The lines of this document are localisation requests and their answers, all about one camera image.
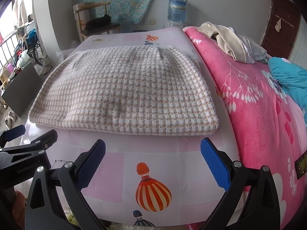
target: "pink bed sheet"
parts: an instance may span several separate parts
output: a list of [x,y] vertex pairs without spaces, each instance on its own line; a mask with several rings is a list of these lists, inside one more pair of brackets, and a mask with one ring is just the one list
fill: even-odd
[[294,162],[307,149],[303,113],[273,79],[265,64],[234,61],[195,27],[184,32],[213,76],[225,102],[246,167],[267,165],[277,188],[281,229],[305,197],[307,175],[297,180]]

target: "doorway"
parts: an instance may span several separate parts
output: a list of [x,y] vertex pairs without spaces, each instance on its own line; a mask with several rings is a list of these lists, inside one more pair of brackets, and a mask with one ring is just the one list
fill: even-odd
[[300,11],[289,0],[272,0],[271,15],[261,46],[274,57],[288,59],[300,25]]

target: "houndstooth blanket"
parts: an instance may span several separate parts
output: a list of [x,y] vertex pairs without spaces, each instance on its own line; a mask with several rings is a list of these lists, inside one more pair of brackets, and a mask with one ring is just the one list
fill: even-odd
[[47,78],[29,119],[62,129],[142,135],[203,135],[219,125],[199,67],[173,46],[75,53]]

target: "folded blanket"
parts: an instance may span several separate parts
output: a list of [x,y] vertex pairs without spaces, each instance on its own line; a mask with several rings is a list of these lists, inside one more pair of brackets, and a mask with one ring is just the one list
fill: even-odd
[[277,57],[271,58],[268,66],[283,91],[302,109],[307,126],[307,70],[285,58]]
[[263,47],[252,38],[238,34],[232,27],[205,22],[196,30],[209,38],[214,36],[219,48],[235,61],[254,64],[255,61],[263,60],[267,56],[267,51]]
[[203,135],[218,128],[199,67],[175,47],[77,52],[47,78],[29,119],[121,134]]

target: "white wall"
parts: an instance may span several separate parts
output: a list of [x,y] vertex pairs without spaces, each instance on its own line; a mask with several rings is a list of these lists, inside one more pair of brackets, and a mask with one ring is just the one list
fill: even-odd
[[[210,21],[233,27],[240,34],[260,43],[270,12],[271,0],[188,0],[187,23],[200,26]],[[163,28],[167,19],[168,0],[154,0],[146,19],[156,19],[156,25],[138,25],[138,29]]]
[[73,16],[72,0],[33,0],[40,37],[53,66],[58,64],[56,52],[79,41]]
[[71,48],[72,41],[80,41],[72,0],[48,0],[50,17],[60,50]]
[[307,69],[307,24],[302,16],[289,61]]
[[38,31],[47,55],[50,58],[51,64],[56,66],[58,63],[56,52],[59,51],[59,45],[52,26],[48,0],[33,0],[33,9],[35,11]]

